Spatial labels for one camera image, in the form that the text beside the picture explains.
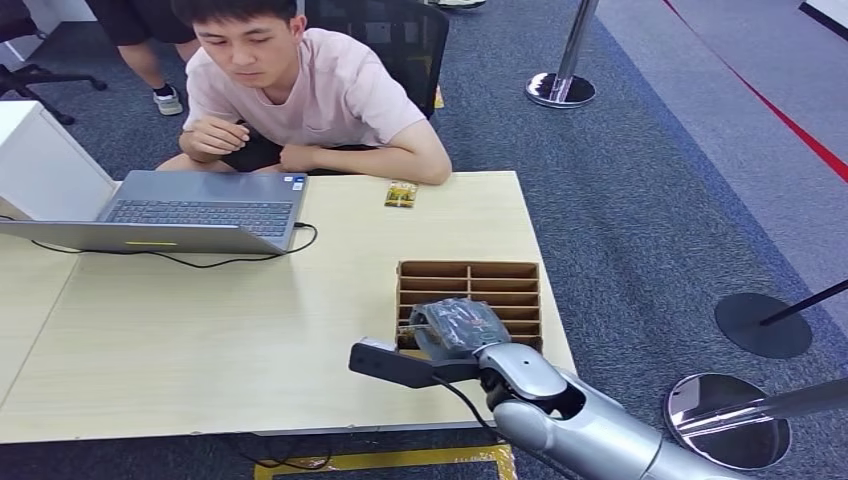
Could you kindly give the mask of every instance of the black mesh chair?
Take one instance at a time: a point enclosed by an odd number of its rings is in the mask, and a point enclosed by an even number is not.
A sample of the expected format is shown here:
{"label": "black mesh chair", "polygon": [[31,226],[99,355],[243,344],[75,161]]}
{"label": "black mesh chair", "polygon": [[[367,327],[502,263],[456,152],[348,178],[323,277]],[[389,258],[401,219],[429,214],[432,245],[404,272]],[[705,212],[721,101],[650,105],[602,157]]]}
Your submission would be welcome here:
{"label": "black mesh chair", "polygon": [[[35,22],[32,21],[29,9],[22,0],[0,0],[0,43],[28,35],[42,36]],[[95,90],[106,90],[105,83],[90,75],[62,75],[52,73],[38,65],[30,64],[15,71],[0,65],[0,96],[10,90],[18,95],[37,100],[63,125],[74,123],[74,117],[63,114],[52,105],[45,102],[37,93],[28,88],[37,83],[59,83],[87,81]]]}
{"label": "black mesh chair", "polygon": [[417,0],[306,0],[311,27],[371,47],[427,118],[433,115],[448,19]]}

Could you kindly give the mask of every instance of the wooden table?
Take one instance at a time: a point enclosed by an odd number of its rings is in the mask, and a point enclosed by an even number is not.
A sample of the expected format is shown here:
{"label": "wooden table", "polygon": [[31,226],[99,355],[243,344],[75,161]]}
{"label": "wooden table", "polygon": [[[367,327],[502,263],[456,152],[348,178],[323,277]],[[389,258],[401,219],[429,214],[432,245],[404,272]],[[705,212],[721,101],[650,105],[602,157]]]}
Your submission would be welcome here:
{"label": "wooden table", "polygon": [[26,361],[76,258],[0,235],[0,406]]}
{"label": "wooden table", "polygon": [[[364,336],[393,341],[398,261],[541,262],[518,179],[457,174],[422,187],[410,210],[383,206],[387,189],[369,177],[310,179],[301,220],[320,237],[276,261],[194,270],[79,257],[0,409],[0,442],[471,421],[444,389],[354,374],[347,360]],[[574,371],[544,269],[541,284],[544,353]],[[460,387],[485,410],[476,382]]]}

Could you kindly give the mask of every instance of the black shorts leg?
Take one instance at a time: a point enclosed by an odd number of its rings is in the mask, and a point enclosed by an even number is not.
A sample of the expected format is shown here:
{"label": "black shorts leg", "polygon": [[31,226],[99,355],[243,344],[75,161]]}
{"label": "black shorts leg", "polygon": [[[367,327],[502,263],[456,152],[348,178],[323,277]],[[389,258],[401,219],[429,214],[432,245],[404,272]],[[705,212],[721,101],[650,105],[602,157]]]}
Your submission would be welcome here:
{"label": "black shorts leg", "polygon": [[130,0],[85,0],[112,43],[119,47],[138,45],[150,38]]}
{"label": "black shorts leg", "polygon": [[[345,145],[341,147],[333,147],[330,150],[359,151],[373,149],[374,147],[369,147],[367,145]],[[247,142],[245,147],[237,152],[222,156],[221,161],[233,167],[233,169],[237,172],[253,172],[260,168],[270,167],[280,163],[280,154],[282,152],[282,146],[268,140],[260,135],[256,130],[251,128],[250,141]],[[303,173],[313,177],[321,175],[350,175],[347,172],[339,172],[323,168]]]}
{"label": "black shorts leg", "polygon": [[237,172],[252,172],[280,163],[283,147],[250,129],[250,140],[241,150],[221,157],[221,161]]}
{"label": "black shorts leg", "polygon": [[174,15],[171,0],[132,0],[132,4],[150,35],[156,40],[179,45],[197,38],[194,29]]}

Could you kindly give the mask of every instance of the silver robotic arm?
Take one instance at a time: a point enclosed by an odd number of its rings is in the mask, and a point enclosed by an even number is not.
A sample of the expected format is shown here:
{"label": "silver robotic arm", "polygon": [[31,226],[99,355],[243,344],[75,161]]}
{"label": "silver robotic arm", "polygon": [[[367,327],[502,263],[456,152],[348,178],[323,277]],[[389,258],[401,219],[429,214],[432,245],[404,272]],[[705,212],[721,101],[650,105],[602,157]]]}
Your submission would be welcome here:
{"label": "silver robotic arm", "polygon": [[587,480],[750,478],[664,441],[618,402],[526,345],[490,345],[475,356],[498,430]]}

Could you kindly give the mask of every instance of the robotic arm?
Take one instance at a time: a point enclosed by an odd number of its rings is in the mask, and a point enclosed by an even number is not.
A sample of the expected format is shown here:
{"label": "robotic arm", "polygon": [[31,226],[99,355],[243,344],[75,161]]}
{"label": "robotic arm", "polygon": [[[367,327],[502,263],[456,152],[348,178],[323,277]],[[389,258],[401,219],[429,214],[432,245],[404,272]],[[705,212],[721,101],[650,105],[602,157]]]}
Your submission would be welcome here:
{"label": "robotic arm", "polygon": [[350,369],[411,388],[477,378],[505,438],[587,480],[749,479],[664,441],[618,402],[526,345],[484,345],[469,358],[434,362],[366,341],[351,350]]}

